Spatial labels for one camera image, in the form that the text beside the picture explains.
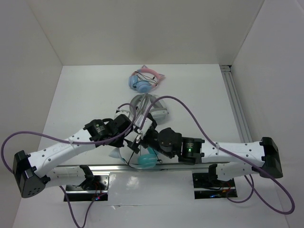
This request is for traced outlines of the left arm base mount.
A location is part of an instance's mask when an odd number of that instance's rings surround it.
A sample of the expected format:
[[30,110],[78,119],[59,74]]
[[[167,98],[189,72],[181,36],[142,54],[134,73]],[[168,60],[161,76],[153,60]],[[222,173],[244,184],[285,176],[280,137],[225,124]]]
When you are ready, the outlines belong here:
[[80,184],[66,185],[65,191],[71,202],[82,201],[108,201],[108,188],[110,182],[109,172],[93,173],[87,165],[80,165],[84,171],[84,180]]

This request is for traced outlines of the teal cat-ear headphones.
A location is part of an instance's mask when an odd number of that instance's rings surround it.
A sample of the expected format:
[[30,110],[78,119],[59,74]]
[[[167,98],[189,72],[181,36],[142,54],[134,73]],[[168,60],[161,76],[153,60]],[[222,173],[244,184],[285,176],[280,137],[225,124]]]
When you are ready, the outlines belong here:
[[140,155],[138,157],[137,164],[132,164],[132,163],[130,163],[130,161],[127,161],[126,159],[124,159],[121,156],[119,148],[113,149],[109,153],[109,157],[114,158],[114,159],[119,159],[124,164],[129,166],[130,168],[139,169],[139,170],[153,168],[153,167],[155,167],[157,162],[162,163],[162,160],[159,159],[158,153],[154,149],[148,147],[147,151],[149,152],[148,154]]

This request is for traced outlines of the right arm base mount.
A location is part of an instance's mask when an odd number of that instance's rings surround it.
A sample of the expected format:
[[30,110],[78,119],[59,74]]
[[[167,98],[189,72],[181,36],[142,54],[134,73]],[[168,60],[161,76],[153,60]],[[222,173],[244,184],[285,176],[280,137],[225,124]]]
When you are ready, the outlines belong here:
[[226,196],[238,197],[234,179],[219,180],[216,172],[217,166],[217,164],[197,165],[192,169],[194,198],[196,200],[219,199],[226,198]]

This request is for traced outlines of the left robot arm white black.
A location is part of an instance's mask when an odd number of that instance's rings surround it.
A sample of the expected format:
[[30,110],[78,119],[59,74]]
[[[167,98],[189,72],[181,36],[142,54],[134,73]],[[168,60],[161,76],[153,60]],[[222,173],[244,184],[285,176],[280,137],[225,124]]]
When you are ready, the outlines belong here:
[[114,119],[92,120],[83,129],[38,152],[14,155],[13,174],[22,198],[30,198],[45,188],[74,185],[83,190],[98,181],[87,165],[62,167],[67,160],[97,148],[100,145],[122,147],[124,136],[132,130],[131,120],[124,114]]

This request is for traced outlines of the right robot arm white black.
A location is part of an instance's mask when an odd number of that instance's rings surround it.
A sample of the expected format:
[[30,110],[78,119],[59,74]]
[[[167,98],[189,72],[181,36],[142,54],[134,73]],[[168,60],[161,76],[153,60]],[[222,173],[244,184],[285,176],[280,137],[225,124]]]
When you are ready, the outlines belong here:
[[170,159],[177,158],[183,165],[208,164],[207,180],[212,186],[255,173],[262,178],[283,177],[278,147],[269,137],[251,143],[219,143],[183,137],[171,128],[157,132],[151,127],[145,134],[135,130],[126,137],[126,141],[135,153],[139,153],[141,146]]

